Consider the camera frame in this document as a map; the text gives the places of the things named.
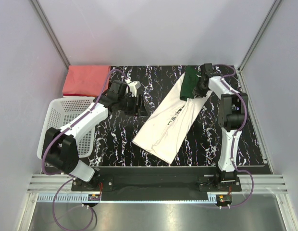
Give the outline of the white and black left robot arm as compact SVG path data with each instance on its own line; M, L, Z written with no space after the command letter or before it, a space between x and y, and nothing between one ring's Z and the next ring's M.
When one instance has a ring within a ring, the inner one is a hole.
M45 133L41 160L74 179L82 181L92 191L99 185L99 172L79 158L80 140L110 114L122 111L126 116L148 116L139 81L111 82L109 88L96 97L77 118L61 128L49 128Z

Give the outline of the white and green raglan t-shirt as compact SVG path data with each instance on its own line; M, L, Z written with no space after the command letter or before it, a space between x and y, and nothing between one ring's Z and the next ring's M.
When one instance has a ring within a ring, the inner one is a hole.
M211 91L205 97L193 94L200 72L187 66L185 72L141 127L132 143L171 164L202 110Z

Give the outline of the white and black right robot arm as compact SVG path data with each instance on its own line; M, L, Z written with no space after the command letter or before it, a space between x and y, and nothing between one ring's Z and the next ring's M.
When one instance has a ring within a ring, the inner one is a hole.
M202 99L212 91L219 99L218 124L222 130L222 147L216 171L209 181L209 189L227 192L239 186L236 155L243 127L248 117L248 96L231 87L223 76L213 70L213 64L200 66L194 92Z

